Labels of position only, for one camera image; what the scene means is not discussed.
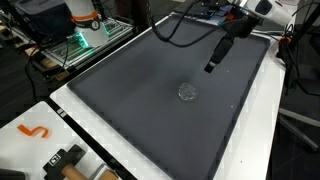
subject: gray mat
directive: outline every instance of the gray mat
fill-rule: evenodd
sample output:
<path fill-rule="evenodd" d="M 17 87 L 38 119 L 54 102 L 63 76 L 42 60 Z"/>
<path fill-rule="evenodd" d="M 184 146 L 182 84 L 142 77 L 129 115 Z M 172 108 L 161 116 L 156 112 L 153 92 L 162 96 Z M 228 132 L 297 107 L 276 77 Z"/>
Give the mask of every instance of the gray mat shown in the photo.
<path fill-rule="evenodd" d="M 176 22 L 172 17 L 159 29 L 168 34 Z M 186 20 L 173 41 L 190 42 L 211 28 Z M 224 33 L 179 49 L 148 32 L 68 86 L 173 179 L 210 179 L 269 47 L 268 40 L 255 36 L 236 39 L 208 74 L 203 69 Z M 184 82 L 197 89 L 196 100 L 179 99 Z"/>

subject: floor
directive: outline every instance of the floor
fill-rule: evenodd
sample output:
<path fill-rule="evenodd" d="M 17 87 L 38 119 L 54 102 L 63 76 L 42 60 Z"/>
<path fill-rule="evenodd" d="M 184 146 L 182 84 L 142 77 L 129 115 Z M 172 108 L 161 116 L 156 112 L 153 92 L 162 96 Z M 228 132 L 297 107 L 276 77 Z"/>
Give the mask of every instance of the floor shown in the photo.
<path fill-rule="evenodd" d="M 300 6 L 310 1 L 302 1 Z M 152 0 L 151 4 L 154 14 L 163 15 L 168 14 L 179 3 L 171 0 Z M 303 22 L 306 11 L 307 8 L 298 13 L 298 24 Z M 320 68 L 320 56 L 309 45 L 309 38 L 306 36 L 301 40 L 299 53 L 295 55 L 299 57 L 300 62 Z M 35 104 L 31 85 L 24 72 L 26 62 L 27 57 L 17 54 L 11 47 L 4 46 L 3 49 L 0 49 L 0 128 Z M 40 78 L 36 72 L 33 74 L 36 78 Z M 47 100 L 49 94 L 63 84 L 64 82 L 57 81 L 36 84 L 38 98 Z M 305 98 L 299 88 L 289 96 L 283 96 L 281 106 L 290 107 L 290 105 L 300 105 L 303 107 L 301 113 L 320 117 L 318 115 L 320 113 L 320 99 L 313 96 Z M 320 144 L 320 128 L 292 122 Z M 269 180 L 316 180 L 320 179 L 319 167 L 320 153 L 309 151 L 301 141 L 278 124 L 267 178 Z"/>

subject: white table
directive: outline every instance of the white table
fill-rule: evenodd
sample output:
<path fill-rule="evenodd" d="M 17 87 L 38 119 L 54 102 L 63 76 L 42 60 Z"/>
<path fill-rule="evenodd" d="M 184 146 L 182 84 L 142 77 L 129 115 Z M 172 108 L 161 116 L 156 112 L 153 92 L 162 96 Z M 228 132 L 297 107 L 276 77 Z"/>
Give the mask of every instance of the white table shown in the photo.
<path fill-rule="evenodd" d="M 277 43 L 271 41 L 272 45 L 253 82 L 214 180 L 266 178 L 285 74 L 281 60 L 275 57 Z M 86 106 L 66 85 L 50 97 L 137 179 L 170 179 Z"/>
<path fill-rule="evenodd" d="M 42 132 L 34 137 L 17 129 L 23 124 L 28 129 L 43 126 L 49 130 L 42 139 Z M 27 179 L 43 179 L 43 166 L 59 150 L 68 151 L 77 144 L 86 151 L 75 166 L 86 177 L 103 163 L 102 159 L 57 115 L 46 103 L 40 102 L 0 129 L 0 168 L 22 171 Z"/>

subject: wooden handle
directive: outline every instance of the wooden handle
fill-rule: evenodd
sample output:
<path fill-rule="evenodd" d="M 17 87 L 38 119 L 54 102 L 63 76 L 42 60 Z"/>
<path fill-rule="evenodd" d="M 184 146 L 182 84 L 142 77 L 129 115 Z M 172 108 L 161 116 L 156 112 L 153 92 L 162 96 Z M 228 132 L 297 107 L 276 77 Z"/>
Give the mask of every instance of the wooden handle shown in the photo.
<path fill-rule="evenodd" d="M 62 169 L 62 174 L 69 180 L 88 180 L 88 178 L 81 174 L 72 164 L 66 165 Z"/>
<path fill-rule="evenodd" d="M 99 178 L 99 180 L 118 180 L 118 176 L 115 175 L 113 172 L 106 170 L 101 177 Z"/>

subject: black tool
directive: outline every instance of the black tool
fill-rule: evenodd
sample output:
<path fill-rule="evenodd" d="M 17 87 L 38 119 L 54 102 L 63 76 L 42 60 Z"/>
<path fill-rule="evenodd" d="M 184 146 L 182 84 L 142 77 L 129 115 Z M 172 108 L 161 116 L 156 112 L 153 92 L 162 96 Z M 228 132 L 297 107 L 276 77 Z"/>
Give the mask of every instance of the black tool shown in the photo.
<path fill-rule="evenodd" d="M 74 166 L 85 155 L 85 151 L 78 145 L 73 145 L 72 148 L 66 152 L 60 149 L 49 162 L 43 166 L 47 172 L 44 177 L 45 180 L 61 180 L 67 177 L 68 179 L 86 179 Z"/>

